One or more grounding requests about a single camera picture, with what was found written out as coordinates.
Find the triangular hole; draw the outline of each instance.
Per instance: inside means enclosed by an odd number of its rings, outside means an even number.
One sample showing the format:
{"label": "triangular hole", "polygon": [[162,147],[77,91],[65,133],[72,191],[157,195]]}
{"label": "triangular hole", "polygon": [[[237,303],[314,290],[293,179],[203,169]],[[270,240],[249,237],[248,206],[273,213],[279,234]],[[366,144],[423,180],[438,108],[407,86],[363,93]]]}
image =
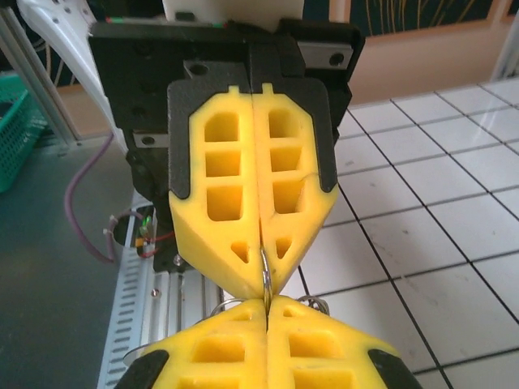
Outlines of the triangular hole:
{"label": "triangular hole", "polygon": [[244,262],[249,263],[249,246],[245,242],[235,242],[230,249]]}
{"label": "triangular hole", "polygon": [[285,257],[286,252],[292,246],[292,239],[289,237],[280,237],[276,240],[277,257],[282,259]]}

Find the screw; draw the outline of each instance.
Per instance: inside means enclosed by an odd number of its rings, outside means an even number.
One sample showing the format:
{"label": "screw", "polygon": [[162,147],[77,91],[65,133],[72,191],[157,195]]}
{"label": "screw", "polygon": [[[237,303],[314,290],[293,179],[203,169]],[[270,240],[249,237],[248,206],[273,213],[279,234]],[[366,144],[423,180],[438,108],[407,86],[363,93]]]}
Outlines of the screw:
{"label": "screw", "polygon": [[180,266],[184,263],[184,260],[182,259],[182,257],[180,255],[175,255],[175,258],[173,258],[173,264],[175,266]]}

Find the wall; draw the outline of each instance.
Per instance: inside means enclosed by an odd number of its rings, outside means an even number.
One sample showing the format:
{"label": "wall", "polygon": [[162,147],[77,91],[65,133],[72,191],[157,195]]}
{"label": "wall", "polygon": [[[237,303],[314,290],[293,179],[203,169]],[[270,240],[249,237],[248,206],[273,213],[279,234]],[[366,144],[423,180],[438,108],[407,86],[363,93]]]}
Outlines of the wall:
{"label": "wall", "polygon": [[[352,104],[488,81],[510,27],[502,21],[508,0],[496,1],[484,25],[368,38],[350,82]],[[330,19],[346,19],[348,7],[332,1]]]}

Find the gripper jaw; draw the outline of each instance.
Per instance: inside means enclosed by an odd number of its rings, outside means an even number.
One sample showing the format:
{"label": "gripper jaw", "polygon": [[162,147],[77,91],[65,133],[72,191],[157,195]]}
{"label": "gripper jaw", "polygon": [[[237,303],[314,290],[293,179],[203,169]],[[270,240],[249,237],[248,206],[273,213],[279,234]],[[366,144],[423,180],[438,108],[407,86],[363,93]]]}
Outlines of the gripper jaw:
{"label": "gripper jaw", "polygon": [[235,297],[261,298],[263,247],[279,293],[337,197],[321,185],[312,116],[271,84],[231,86],[189,116],[188,140],[189,190],[169,194],[179,254]]}

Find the floor tile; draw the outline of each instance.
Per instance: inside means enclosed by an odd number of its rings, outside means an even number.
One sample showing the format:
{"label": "floor tile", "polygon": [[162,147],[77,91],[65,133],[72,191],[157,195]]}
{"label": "floor tile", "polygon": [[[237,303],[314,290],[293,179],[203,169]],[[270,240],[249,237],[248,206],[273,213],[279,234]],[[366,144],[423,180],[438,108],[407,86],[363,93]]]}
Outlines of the floor tile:
{"label": "floor tile", "polygon": [[448,368],[445,373],[454,389],[517,389],[519,353],[483,359]]}
{"label": "floor tile", "polygon": [[335,205],[330,211],[328,218],[324,221],[324,226],[336,223],[344,223],[351,220],[355,220],[355,216],[351,211],[350,206],[344,199],[344,196],[339,192]]}
{"label": "floor tile", "polygon": [[516,152],[519,152],[519,142],[510,143],[509,146],[513,148]]}
{"label": "floor tile", "polygon": [[481,87],[468,87],[441,92],[440,95],[465,114],[508,107],[507,103]]}
{"label": "floor tile", "polygon": [[321,229],[301,267],[312,295],[387,278],[357,223]]}
{"label": "floor tile", "polygon": [[465,262],[423,208],[364,220],[362,225],[393,277]]}
{"label": "floor tile", "polygon": [[444,154],[442,149],[416,126],[373,134],[371,137],[394,164]]}
{"label": "floor tile", "polygon": [[471,118],[503,142],[519,139],[519,109],[500,109]]}
{"label": "floor tile", "polygon": [[478,262],[475,266],[507,307],[519,318],[519,254],[489,259]]}
{"label": "floor tile", "polygon": [[397,287],[441,364],[519,345],[519,326],[468,265]]}
{"label": "floor tile", "polygon": [[459,152],[500,142],[468,118],[426,124],[422,128],[447,152]]}
{"label": "floor tile", "polygon": [[420,374],[416,377],[422,389],[448,389],[447,383],[439,371]]}
{"label": "floor tile", "polygon": [[501,83],[485,84],[483,87],[508,103],[519,104],[519,77]]}
{"label": "floor tile", "polygon": [[519,185],[519,155],[505,146],[464,152],[454,158],[488,190]]}
{"label": "floor tile", "polygon": [[324,298],[332,317],[394,346],[413,370],[434,366],[391,284],[379,284]]}
{"label": "floor tile", "polygon": [[439,96],[433,94],[395,100],[395,104],[402,108],[418,124],[461,116],[460,112],[443,101]]}
{"label": "floor tile", "polygon": [[519,222],[490,195],[430,209],[469,259],[519,249]]}
{"label": "floor tile", "polygon": [[292,297],[293,299],[298,299],[301,296],[306,295],[305,288],[302,286],[302,280],[298,269],[295,269],[294,273],[289,278],[289,281],[286,283],[285,287],[279,294]]}
{"label": "floor tile", "polygon": [[413,125],[412,121],[390,102],[353,108],[350,112],[366,132]]}
{"label": "floor tile", "polygon": [[339,139],[335,145],[337,174],[388,165],[384,156],[367,136]]}
{"label": "floor tile", "polygon": [[425,204],[485,193],[450,156],[398,165],[397,170]]}
{"label": "floor tile", "polygon": [[339,183],[359,218],[420,205],[392,168],[339,177]]}
{"label": "floor tile", "polygon": [[355,121],[355,119],[351,116],[350,112],[346,112],[344,117],[342,118],[342,122],[338,127],[339,136],[344,138],[345,136],[352,135],[360,135],[364,134],[361,126]]}
{"label": "floor tile", "polygon": [[519,217],[519,189],[506,190],[496,193],[494,196],[515,216]]}

